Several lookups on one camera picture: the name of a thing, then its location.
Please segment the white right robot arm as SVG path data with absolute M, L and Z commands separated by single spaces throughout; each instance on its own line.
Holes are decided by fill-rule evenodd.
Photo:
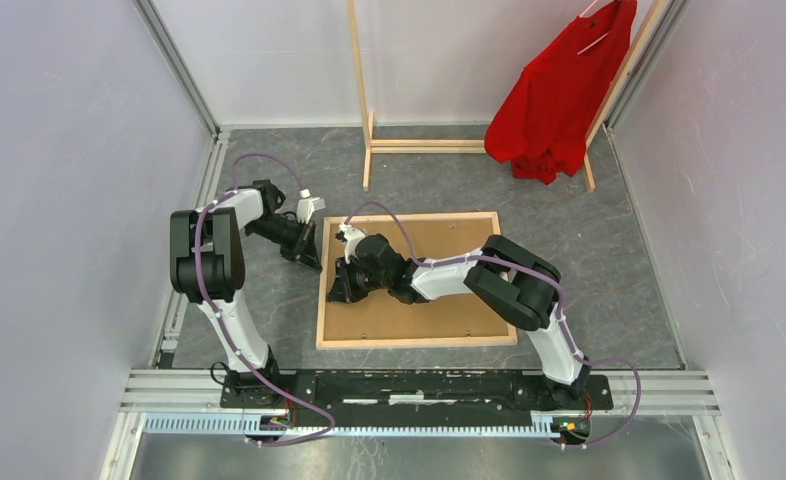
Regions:
M 559 271 L 510 239 L 447 258 L 405 258 L 381 234 L 345 240 L 335 261 L 329 303 L 357 303 L 377 290 L 412 305 L 473 295 L 525 332 L 541 361 L 549 400 L 571 408 L 587 393 L 588 358 L 572 340 Z

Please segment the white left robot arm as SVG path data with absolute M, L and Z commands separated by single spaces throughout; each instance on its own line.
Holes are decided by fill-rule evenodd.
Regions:
M 283 381 L 244 298 L 241 237 L 260 236 L 277 245 L 285 260 L 321 269 L 313 216 L 324 209 L 324 200 L 306 188 L 299 192 L 296 210 L 283 211 L 285 200 L 278 187 L 262 180 L 170 216 L 172 287 L 196 305 L 217 332 L 227 356 L 227 386 L 245 386 L 247 397 L 264 408 L 281 399 Z

